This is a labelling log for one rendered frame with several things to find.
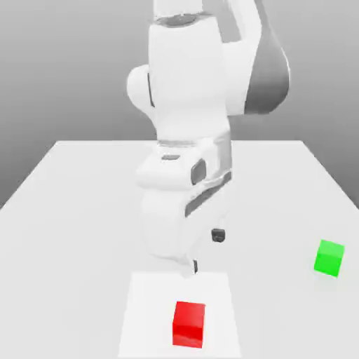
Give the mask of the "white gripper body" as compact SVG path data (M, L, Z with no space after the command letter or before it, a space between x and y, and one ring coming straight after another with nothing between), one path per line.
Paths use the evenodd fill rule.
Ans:
M212 241L211 230L224 229L232 199L231 171L198 192L146 190L141 215L147 250L178 264L185 257L197 260L201 240L209 236Z

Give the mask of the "small red cube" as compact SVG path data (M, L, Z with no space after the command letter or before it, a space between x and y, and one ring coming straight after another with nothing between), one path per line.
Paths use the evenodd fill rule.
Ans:
M203 347L205 304L177 302L172 320L172 344Z

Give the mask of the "small green cube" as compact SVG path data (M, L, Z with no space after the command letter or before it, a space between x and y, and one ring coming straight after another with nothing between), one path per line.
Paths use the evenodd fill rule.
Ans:
M313 266L314 270L337 278L344 253L344 245L321 240Z

